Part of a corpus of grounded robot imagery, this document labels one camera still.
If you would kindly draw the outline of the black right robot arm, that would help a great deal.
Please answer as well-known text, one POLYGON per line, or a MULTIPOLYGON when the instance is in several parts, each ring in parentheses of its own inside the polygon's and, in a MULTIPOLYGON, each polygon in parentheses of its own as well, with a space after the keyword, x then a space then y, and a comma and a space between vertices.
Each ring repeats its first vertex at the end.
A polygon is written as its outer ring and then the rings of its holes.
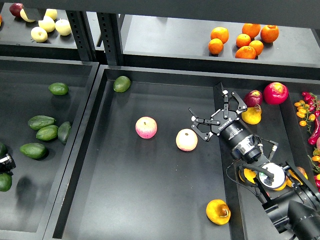
POLYGON ((262 203, 262 207, 279 233, 291 230, 299 240, 320 238, 320 194, 291 162, 272 161, 278 143, 271 141, 268 156, 263 150, 264 139, 254 134, 241 119, 248 108, 241 97, 220 83, 213 92, 221 96, 221 108, 208 119, 191 112, 192 130, 204 141, 212 136, 223 140, 240 180, 233 182, 245 187, 262 203))

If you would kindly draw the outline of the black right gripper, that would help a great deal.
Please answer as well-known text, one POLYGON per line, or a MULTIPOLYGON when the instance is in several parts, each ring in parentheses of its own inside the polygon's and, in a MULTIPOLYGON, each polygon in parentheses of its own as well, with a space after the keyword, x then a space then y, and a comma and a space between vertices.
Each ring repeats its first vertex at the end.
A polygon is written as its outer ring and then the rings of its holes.
POLYGON ((239 118, 248 107, 233 90, 223 86, 214 87, 216 112, 210 119, 200 118, 190 107, 191 129, 208 142, 215 135, 223 139, 231 149, 234 159, 257 159, 259 149, 255 144, 252 131, 239 118))

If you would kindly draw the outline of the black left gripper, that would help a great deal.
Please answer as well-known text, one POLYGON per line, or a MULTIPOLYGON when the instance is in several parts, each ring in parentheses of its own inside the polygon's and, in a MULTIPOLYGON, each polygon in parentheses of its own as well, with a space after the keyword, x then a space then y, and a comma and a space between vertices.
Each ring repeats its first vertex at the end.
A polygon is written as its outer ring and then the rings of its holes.
POLYGON ((6 153, 0 159, 0 173, 6 173, 8 175, 13 175, 12 170, 16 168, 16 163, 9 153, 6 153))

